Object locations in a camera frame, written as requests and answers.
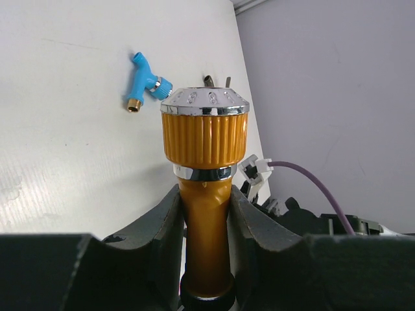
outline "ribbed orange knob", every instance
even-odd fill
[[[184,167],[214,169],[245,155],[248,114],[190,116],[162,113],[164,152]]]

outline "white board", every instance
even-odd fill
[[[231,76],[252,102],[229,1],[2,1],[0,42],[1,232],[102,238],[176,183],[160,102],[146,94],[138,114],[125,109],[135,52],[175,89]],[[262,156],[253,109],[252,153]]]

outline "chrome cap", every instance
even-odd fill
[[[241,115],[249,111],[249,102],[233,89],[189,87],[163,100],[160,110],[170,115]]]

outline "gold cylindrical handle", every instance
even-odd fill
[[[184,303],[191,296],[233,304],[226,219],[234,169],[245,155],[248,111],[232,89],[179,89],[161,103],[164,151],[176,165],[187,224]]]
[[[187,224],[186,279],[182,286],[197,297],[218,297],[229,290],[226,218],[231,178],[223,181],[179,179]]]

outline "white connector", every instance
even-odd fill
[[[258,159],[255,161],[255,166],[257,167],[258,173],[266,173],[274,170],[274,167],[268,166],[268,163],[271,162],[271,159]]]
[[[271,159],[258,159],[258,157],[255,154],[253,154],[247,157],[238,165],[238,168],[241,171],[242,175],[251,185],[250,191],[248,193],[249,202],[252,202],[254,200],[259,190],[265,184],[267,179],[271,176],[271,173],[274,168],[268,166],[269,162],[271,162]]]

